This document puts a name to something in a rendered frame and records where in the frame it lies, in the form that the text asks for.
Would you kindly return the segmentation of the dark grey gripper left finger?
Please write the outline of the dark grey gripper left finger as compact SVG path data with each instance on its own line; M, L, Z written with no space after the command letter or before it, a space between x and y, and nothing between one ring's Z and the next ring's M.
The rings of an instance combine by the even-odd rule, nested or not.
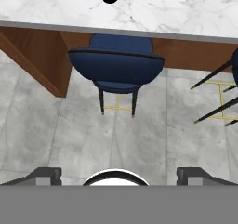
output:
M60 167L38 167L29 175L2 183L2 186L61 186L61 175Z

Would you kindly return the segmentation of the blue upholstered chair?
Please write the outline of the blue upholstered chair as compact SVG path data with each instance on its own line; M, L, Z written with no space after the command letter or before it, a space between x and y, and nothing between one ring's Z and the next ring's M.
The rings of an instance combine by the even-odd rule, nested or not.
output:
M225 83L219 81L211 81L211 78L217 75L218 73L224 71L225 69L231 67L232 68L232 77L234 79L233 83ZM207 118L214 118L227 121L226 126L234 125L238 123L238 117L231 117L225 115L225 110L238 104L238 96L231 101L224 102L223 95L233 90L234 88L238 89L238 47L234 50L231 55L231 59L225 62L223 65L215 69L212 73L208 76L203 78L201 81L196 83L191 87L191 89L195 89L196 87L200 86L201 84L209 84L209 85L216 85L218 86L219 90L219 99L220 99L220 106L216 108L214 111L202 116L201 118L194 121L195 124L202 122Z
M165 58L152 53L152 40L147 37L95 33L88 47L71 48L68 55L72 66L98 89L101 114L107 92L131 94L135 116L138 91L165 65Z

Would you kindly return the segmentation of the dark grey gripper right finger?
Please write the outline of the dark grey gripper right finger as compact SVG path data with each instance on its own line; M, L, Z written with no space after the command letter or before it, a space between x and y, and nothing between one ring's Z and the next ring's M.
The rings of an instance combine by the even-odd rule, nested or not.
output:
M222 178L212 177L201 167L178 167L177 177L178 186L237 186L237 183L233 183Z

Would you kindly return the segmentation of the white round disc black rim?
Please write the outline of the white round disc black rim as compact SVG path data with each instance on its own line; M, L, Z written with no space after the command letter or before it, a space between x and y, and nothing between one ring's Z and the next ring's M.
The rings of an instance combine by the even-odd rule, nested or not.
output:
M134 172L125 169L101 170L89 177L84 186L148 186L149 183Z

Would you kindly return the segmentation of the wooden dining counter base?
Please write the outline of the wooden dining counter base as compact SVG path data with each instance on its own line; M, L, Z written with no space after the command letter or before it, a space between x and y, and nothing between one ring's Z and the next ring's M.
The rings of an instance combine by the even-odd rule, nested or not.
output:
M90 33L0 26L0 50L52 95L64 98L72 71L68 50L89 46L91 37ZM173 69L212 72L230 60L236 48L238 42L152 39L152 52Z

